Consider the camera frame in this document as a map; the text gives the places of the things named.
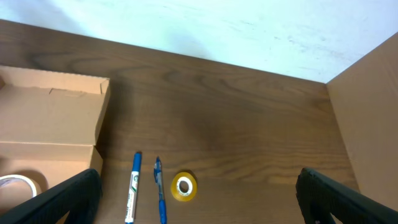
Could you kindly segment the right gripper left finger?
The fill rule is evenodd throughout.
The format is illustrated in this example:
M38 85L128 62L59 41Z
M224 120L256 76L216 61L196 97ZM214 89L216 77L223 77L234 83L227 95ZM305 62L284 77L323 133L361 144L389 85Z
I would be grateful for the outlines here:
M87 169L1 215L1 224L93 223L103 195L99 173Z

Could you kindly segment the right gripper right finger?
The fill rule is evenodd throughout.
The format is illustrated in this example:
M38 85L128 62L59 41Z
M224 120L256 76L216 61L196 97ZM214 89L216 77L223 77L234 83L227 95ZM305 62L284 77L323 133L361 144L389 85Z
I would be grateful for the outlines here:
M295 188L306 224L397 223L397 211L313 169L301 170Z

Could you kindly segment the white tape roll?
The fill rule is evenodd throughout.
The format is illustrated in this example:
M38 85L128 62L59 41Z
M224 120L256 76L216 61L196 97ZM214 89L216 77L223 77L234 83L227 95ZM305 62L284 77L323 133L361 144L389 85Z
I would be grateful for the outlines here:
M30 199L42 192L40 185L23 175L5 175L1 177L1 198Z

